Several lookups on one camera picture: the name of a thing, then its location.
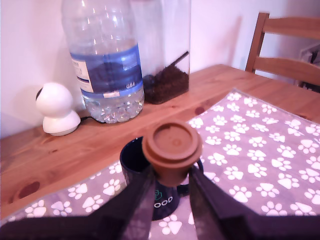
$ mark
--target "water bottle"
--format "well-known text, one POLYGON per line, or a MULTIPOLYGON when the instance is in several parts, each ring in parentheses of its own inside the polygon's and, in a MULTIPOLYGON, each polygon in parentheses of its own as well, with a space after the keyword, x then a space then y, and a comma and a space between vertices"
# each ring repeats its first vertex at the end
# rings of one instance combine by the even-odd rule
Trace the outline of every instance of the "water bottle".
POLYGON ((62 24, 85 106, 99 122, 139 114, 144 88, 129 0, 63 0, 62 24))

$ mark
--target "mug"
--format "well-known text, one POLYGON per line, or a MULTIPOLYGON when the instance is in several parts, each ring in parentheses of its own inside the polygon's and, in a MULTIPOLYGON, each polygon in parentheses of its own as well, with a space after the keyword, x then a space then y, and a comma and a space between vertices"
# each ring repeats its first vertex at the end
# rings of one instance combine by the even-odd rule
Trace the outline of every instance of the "mug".
MULTIPOLYGON (((135 176, 150 166, 142 150, 142 139, 143 137, 141 136, 130 141, 120 153, 120 163, 127 185, 135 176)), ((199 160, 197 164, 201 172, 204 172, 201 160, 199 160)), ((188 184, 178 187, 167 187, 156 181, 152 220, 156 221, 170 216, 177 209, 180 196, 186 196, 188 194, 188 184)))

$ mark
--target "wooden table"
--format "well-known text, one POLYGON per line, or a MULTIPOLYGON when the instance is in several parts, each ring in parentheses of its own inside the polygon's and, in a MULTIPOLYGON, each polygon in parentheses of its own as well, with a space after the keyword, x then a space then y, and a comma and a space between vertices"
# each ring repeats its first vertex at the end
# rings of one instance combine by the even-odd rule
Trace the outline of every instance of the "wooden table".
POLYGON ((1 218, 107 167, 119 159, 127 142, 143 136, 150 126, 168 119, 187 121, 232 88, 320 123, 320 94, 215 65, 191 75, 189 92, 161 105, 145 104, 131 121, 100 124, 87 119, 75 132, 62 137, 46 134, 39 126, 2 139, 1 218))

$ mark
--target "wooden chair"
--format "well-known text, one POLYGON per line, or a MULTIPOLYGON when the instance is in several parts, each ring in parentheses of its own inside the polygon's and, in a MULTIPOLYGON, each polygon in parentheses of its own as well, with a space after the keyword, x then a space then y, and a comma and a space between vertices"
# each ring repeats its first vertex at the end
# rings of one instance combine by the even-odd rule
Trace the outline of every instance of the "wooden chair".
POLYGON ((272 19, 269 18, 269 13, 260 12, 245 68, 247 72, 251 73, 260 70, 320 86, 320 67, 318 66, 289 58, 260 57, 265 33, 320 40, 320 18, 285 17, 272 19))

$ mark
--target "paw print placemat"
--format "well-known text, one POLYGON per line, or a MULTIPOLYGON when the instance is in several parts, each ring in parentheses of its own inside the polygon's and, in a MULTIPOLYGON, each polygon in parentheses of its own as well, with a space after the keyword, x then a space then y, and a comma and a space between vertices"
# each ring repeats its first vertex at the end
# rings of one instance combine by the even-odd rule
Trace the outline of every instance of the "paw print placemat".
MULTIPOLYGON (((320 125, 233 90, 188 122, 203 139, 204 174, 267 216, 320 213, 320 125)), ((125 187, 119 162, 2 221, 88 215, 125 187)), ((149 238, 197 239, 189 198, 152 222, 149 238)))

